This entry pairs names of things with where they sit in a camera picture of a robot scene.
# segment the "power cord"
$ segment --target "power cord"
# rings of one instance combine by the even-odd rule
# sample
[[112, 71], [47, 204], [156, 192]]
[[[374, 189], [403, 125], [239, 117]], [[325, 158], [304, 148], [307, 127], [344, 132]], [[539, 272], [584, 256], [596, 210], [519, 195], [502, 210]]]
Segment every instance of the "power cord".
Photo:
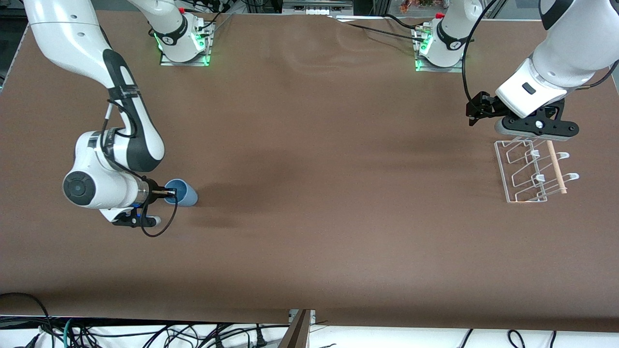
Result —
[[597, 82], [594, 82], [590, 85], [582, 85], [580, 87], [578, 87], [576, 90], [584, 90], [584, 89], [589, 89], [589, 88], [593, 88], [593, 87], [597, 87], [601, 84], [604, 83], [604, 81], [606, 81], [612, 74], [613, 71], [615, 71], [615, 69], [617, 68], [617, 66], [619, 65], [619, 61], [616, 61], [608, 70], [608, 72], [606, 73], [606, 75], [604, 75], [601, 79], [599, 79]]
[[[27, 297], [27, 298], [33, 300], [34, 302], [36, 302], [37, 305], [43, 311], [43, 314], [45, 315], [45, 321], [46, 321], [46, 323], [48, 325], [49, 330], [53, 332], [54, 326], [52, 326], [52, 324], [51, 324], [50, 314], [47, 312], [47, 308], [45, 308], [45, 306], [43, 305], [43, 302], [41, 302], [41, 300], [39, 300], [36, 296], [31, 295], [31, 294], [26, 294], [25, 292], [5, 292], [3, 294], [0, 294], [0, 298], [11, 297], [11, 296]], [[51, 338], [51, 347], [52, 348], [56, 347], [56, 340], [54, 339], [54, 337]]]
[[41, 336], [41, 334], [37, 334], [35, 337], [33, 337], [30, 340], [30, 342], [28, 342], [28, 344], [26, 344], [24, 346], [24, 348], [35, 348], [35, 346], [37, 345], [37, 340], [38, 340], [39, 336]]
[[[514, 341], [512, 340], [511, 338], [512, 334], [516, 334], [516, 336], [520, 340], [520, 347], [518, 347], [516, 343], [514, 343]], [[548, 348], [553, 348], [553, 346], [555, 345], [555, 338], [556, 338], [556, 331], [552, 331], [552, 336], [550, 338], [550, 344], [548, 345]], [[517, 330], [509, 330], [507, 332], [507, 340], [509, 341], [509, 344], [511, 344], [511, 346], [514, 348], [525, 348], [522, 335], [520, 335], [520, 333]]]
[[496, 3], [496, 0], [492, 0], [490, 1], [490, 3], [488, 3], [488, 6], [486, 6], [483, 11], [482, 14], [479, 16], [479, 18], [475, 21], [475, 24], [473, 24], [473, 27], [470, 30], [469, 36], [466, 38], [466, 42], [464, 43], [464, 51], [462, 52], [462, 85], [464, 86], [464, 93], [466, 94], [466, 99], [468, 99], [469, 103], [471, 105], [473, 105], [473, 107], [481, 112], [482, 114], [486, 115], [486, 116], [490, 116], [490, 117], [495, 117], [495, 116], [502, 116], [502, 113], [490, 113], [487, 111], [483, 111], [480, 110], [479, 108], [477, 108], [477, 106], [475, 106], [474, 103], [472, 103], [473, 98], [471, 98], [470, 93], [469, 93], [469, 84], [466, 81], [466, 54], [469, 51], [469, 43], [470, 43], [470, 38], [473, 37], [473, 33], [475, 32], [475, 29], [477, 29], [477, 26], [479, 25], [479, 23], [482, 21], [483, 16], [486, 15], [486, 12], [488, 12], [488, 10], [490, 10], [490, 8], [492, 7], [492, 5], [494, 5]]
[[174, 196], [173, 196], [174, 197], [174, 210], [172, 211], [172, 216], [170, 216], [170, 219], [168, 220], [168, 223], [165, 224], [164, 228], [161, 231], [157, 232], [156, 234], [152, 235], [146, 232], [146, 229], [144, 228], [146, 214], [148, 214], [148, 210], [149, 210], [149, 204], [144, 203], [144, 206], [142, 207], [142, 211], [140, 212], [140, 228], [142, 229], [142, 232], [148, 237], [151, 237], [151, 238], [159, 237], [168, 229], [168, 227], [170, 227], [170, 225], [172, 224], [172, 221], [174, 221], [174, 216], [176, 216], [176, 210], [178, 209], [178, 196], [176, 195], [176, 189], [174, 190], [175, 190]]
[[[114, 100], [110, 100], [108, 99], [108, 102], [112, 105], [116, 105], [116, 107], [118, 108], [119, 111], [124, 112], [126, 115], [128, 115], [127, 110], [120, 105], [119, 103], [116, 103]], [[99, 148], [101, 148], [101, 153], [103, 154], [103, 156], [105, 157], [105, 159], [107, 159], [108, 161], [110, 161], [111, 163], [115, 164], [116, 166], [118, 166], [118, 168], [124, 170], [125, 172], [133, 175], [134, 177], [146, 182], [146, 176], [140, 176], [139, 174], [137, 174], [136, 172], [132, 171], [131, 169], [128, 169], [127, 167], [125, 167], [124, 165], [121, 165], [120, 163], [118, 163], [115, 159], [111, 158], [111, 156], [105, 151], [105, 148], [103, 147], [103, 138], [105, 136], [105, 131], [108, 128], [108, 122], [110, 120], [110, 111], [108, 109], [108, 112], [105, 115], [105, 119], [103, 120], [103, 127], [101, 128], [101, 136], [99, 137]], [[120, 135], [120, 136], [124, 136], [124, 137], [135, 137], [135, 133], [137, 132], [137, 126], [133, 125], [132, 126], [133, 132], [131, 136], [126, 136], [125, 134], [119, 134], [116, 131], [114, 132], [114, 134]], [[147, 235], [148, 237], [151, 238], [155, 238], [155, 237], [159, 237], [160, 235], [162, 235], [170, 226], [170, 224], [172, 223], [172, 221], [174, 220], [174, 216], [176, 216], [176, 210], [178, 209], [178, 196], [176, 195], [176, 190], [174, 190], [174, 211], [172, 211], [172, 216], [170, 216], [170, 219], [168, 220], [168, 223], [164, 226], [164, 228], [159, 231], [156, 234], [150, 234], [148, 232], [146, 232], [146, 229], [144, 228], [144, 224], [145, 224], [145, 217], [146, 214], [148, 213], [148, 208], [149, 208], [149, 203], [145, 202], [144, 205], [142, 206], [142, 210], [140, 213], [140, 228], [142, 229], [142, 233], [144, 233], [144, 235]]]
[[401, 26], [403, 26], [405, 28], [408, 28], [408, 29], [415, 29], [416, 26], [423, 24], [423, 22], [421, 22], [421, 23], [415, 24], [415, 25], [408, 25], [408, 24], [404, 23], [403, 21], [401, 21], [400, 18], [398, 18], [398, 17], [396, 17], [396, 16], [394, 16], [392, 14], [388, 14], [388, 13], [385, 13], [383, 15], [383, 17], [384, 18], [391, 18], [392, 20], [395, 20], [396, 23], [398, 23], [399, 25], [401, 25]]
[[361, 29], [365, 29], [365, 30], [371, 30], [372, 32], [377, 32], [377, 33], [381, 33], [381, 34], [385, 34], [385, 35], [391, 35], [391, 36], [394, 36], [394, 37], [407, 38], [409, 40], [419, 41], [419, 42], [423, 41], [422, 38], [418, 38], [418, 37], [411, 37], [411, 36], [408, 36], [408, 35], [402, 35], [402, 34], [386, 32], [384, 30], [374, 29], [374, 28], [370, 28], [370, 27], [365, 27], [363, 25], [358, 25], [358, 24], [353, 24], [353, 23], [346, 23], [346, 24], [351, 25], [351, 26], [356, 27], [356, 28], [361, 28]]
[[215, 21], [217, 20], [217, 17], [219, 17], [220, 14], [222, 14], [223, 12], [218, 12], [215, 17], [213, 17], [212, 20], [210, 20], [208, 23], [206, 23], [203, 27], [199, 27], [198, 30], [202, 30], [205, 28], [210, 27], [211, 24], [215, 23]]
[[250, 4], [250, 3], [246, 2], [245, 0], [241, 0], [241, 2], [242, 2], [243, 4], [246, 4], [247, 6], [253, 6], [253, 7], [255, 7], [256, 9], [257, 9], [257, 8], [260, 8], [260, 7], [264, 7], [266, 4], [268, 4], [268, 3], [269, 3], [269, 1], [268, 1], [268, 0], [263, 0], [262, 4], [257, 4], [257, 5]]
[[260, 324], [256, 324], [256, 348], [262, 348], [269, 344], [262, 335], [262, 330], [260, 330]]
[[462, 340], [462, 344], [460, 344], [460, 348], [464, 348], [464, 346], [466, 346], [466, 342], [469, 340], [470, 334], [472, 333], [473, 333], [473, 329], [469, 329], [466, 332], [466, 335], [464, 335], [464, 339]]

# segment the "brown table surface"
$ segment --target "brown table surface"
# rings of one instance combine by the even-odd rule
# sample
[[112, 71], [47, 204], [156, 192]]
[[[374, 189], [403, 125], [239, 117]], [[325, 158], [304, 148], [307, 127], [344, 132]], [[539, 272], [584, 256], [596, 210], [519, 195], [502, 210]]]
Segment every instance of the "brown table surface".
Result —
[[[238, 15], [210, 67], [160, 67], [140, 13], [99, 19], [165, 141], [150, 176], [185, 179], [199, 202], [154, 239], [73, 206], [61, 182], [107, 94], [28, 32], [0, 97], [3, 292], [33, 293], [52, 315], [273, 322], [315, 308], [330, 324], [619, 328], [611, 82], [567, 98], [581, 126], [555, 146], [581, 175], [569, 194], [512, 205], [494, 121], [468, 127], [460, 75], [415, 72], [407, 40]], [[482, 23], [471, 93], [493, 92], [544, 35], [539, 22]], [[166, 220], [171, 206], [149, 212]]]

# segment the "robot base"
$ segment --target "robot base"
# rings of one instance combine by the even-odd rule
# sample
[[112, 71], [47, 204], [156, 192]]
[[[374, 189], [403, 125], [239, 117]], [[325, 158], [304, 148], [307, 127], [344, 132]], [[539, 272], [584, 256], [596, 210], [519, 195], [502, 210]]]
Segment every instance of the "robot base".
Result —
[[204, 29], [204, 34], [206, 35], [204, 38], [198, 40], [198, 44], [204, 44], [206, 49], [200, 52], [194, 59], [187, 62], [175, 62], [168, 59], [168, 57], [161, 53], [161, 58], [159, 59], [159, 65], [161, 66], [209, 66], [210, 64], [210, 54], [213, 49], [213, 38], [215, 34], [215, 23], [210, 24], [207, 28]]
[[[410, 33], [413, 37], [419, 37], [426, 41], [430, 39], [430, 22], [425, 22], [423, 25], [419, 25], [416, 29], [411, 29]], [[415, 71], [431, 71], [431, 72], [457, 72], [458, 74], [462, 73], [462, 59], [458, 61], [453, 66], [442, 67], [436, 66], [424, 57], [424, 55], [420, 54], [420, 51], [424, 49], [427, 42], [418, 42], [413, 41], [413, 49], [415, 50]]]

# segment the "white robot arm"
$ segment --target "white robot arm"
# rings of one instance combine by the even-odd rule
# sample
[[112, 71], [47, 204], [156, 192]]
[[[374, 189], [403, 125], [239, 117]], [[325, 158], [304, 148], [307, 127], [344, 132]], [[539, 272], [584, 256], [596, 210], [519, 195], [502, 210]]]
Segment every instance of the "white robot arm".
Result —
[[[163, 141], [128, 65], [105, 38], [92, 4], [89, 0], [25, 0], [24, 5], [43, 54], [59, 67], [101, 83], [110, 96], [102, 131], [84, 133], [77, 141], [64, 194], [78, 206], [99, 209], [114, 224], [157, 225], [158, 217], [137, 219], [136, 208], [146, 208], [174, 192], [135, 172], [157, 167], [165, 152]], [[181, 16], [176, 8], [168, 11], [172, 13]], [[113, 105], [119, 108], [124, 127], [105, 129]]]
[[565, 141], [578, 133], [576, 123], [561, 120], [563, 99], [598, 70], [617, 65], [619, 2], [540, 0], [539, 9], [546, 39], [496, 90], [497, 97], [480, 92], [470, 100], [471, 126], [504, 116], [495, 125], [501, 134]]
[[428, 43], [419, 53], [436, 66], [454, 66], [462, 58], [466, 39], [482, 11], [480, 0], [452, 1], [442, 19], [430, 22]]
[[159, 47], [175, 62], [192, 60], [206, 48], [204, 19], [181, 13], [174, 0], [128, 0], [144, 14]]

